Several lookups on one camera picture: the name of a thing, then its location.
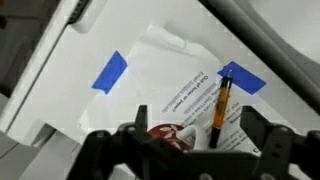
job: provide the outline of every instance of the blue tape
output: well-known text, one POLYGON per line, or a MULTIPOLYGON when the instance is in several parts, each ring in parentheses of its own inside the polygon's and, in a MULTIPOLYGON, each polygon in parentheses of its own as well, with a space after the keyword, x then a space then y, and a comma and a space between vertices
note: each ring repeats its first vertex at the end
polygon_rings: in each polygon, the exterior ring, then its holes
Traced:
POLYGON ((92 85, 92 88, 103 90, 108 94, 127 66, 127 62, 116 51, 92 85))
POLYGON ((229 70, 232 70, 233 84, 239 86, 241 89, 247 91, 250 94, 256 93, 266 85, 265 81, 258 78, 233 61, 224 66, 223 69, 218 72, 218 74, 221 76, 226 76, 229 70))

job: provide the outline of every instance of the white table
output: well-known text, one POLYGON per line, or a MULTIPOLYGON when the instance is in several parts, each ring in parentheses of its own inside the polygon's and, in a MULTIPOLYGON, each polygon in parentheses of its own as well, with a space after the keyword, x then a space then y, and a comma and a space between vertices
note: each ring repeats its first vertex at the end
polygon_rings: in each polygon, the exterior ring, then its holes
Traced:
POLYGON ((1 130, 20 143, 36 143, 46 124, 82 143, 86 134, 77 124, 96 93, 93 82, 114 51, 126 56, 150 23, 199 42, 225 63, 236 61, 265 80, 258 94, 300 131, 320 127, 319 116, 196 0, 93 1, 85 18, 65 28, 45 63, 74 6, 61 0, 1 117, 1 130))

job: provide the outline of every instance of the orange pen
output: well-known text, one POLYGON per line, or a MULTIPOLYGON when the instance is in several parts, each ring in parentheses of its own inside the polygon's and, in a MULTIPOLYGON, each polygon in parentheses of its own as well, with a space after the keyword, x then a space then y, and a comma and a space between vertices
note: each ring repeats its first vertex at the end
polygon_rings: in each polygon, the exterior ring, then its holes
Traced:
POLYGON ((211 139, 209 143, 210 148, 216 148, 219 139, 220 131, 223 125, 223 119, 226 112, 228 99, 230 95, 230 89, 232 85, 232 70, 228 72, 228 75, 222 78, 220 85, 220 94, 217 100, 216 113, 214 115, 211 139))

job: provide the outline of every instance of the pen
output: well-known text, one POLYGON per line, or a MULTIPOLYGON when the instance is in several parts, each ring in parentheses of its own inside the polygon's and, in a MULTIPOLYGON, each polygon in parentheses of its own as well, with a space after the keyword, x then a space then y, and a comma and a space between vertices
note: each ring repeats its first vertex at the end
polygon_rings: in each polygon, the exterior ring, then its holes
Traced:
POLYGON ((217 100, 216 113, 214 115, 211 139, 209 143, 210 148, 216 148, 219 139, 221 127, 223 124, 224 114, 226 112, 230 89, 232 85, 232 70, 228 72, 228 75, 222 78, 220 85, 220 94, 217 100))

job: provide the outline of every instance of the blue painter's tape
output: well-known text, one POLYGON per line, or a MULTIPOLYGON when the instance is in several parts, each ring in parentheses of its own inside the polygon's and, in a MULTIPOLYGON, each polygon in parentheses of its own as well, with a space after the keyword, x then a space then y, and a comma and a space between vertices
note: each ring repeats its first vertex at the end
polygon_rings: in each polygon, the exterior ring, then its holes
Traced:
POLYGON ((108 94, 127 66, 126 61, 116 51, 100 73, 96 82, 92 85, 92 88, 103 90, 108 94))
POLYGON ((218 72, 218 74, 221 76, 226 76, 229 70, 232 70, 233 84, 239 86, 241 89, 247 91, 250 94, 256 93, 266 85, 265 81, 258 78, 233 61, 224 66, 223 69, 218 72))

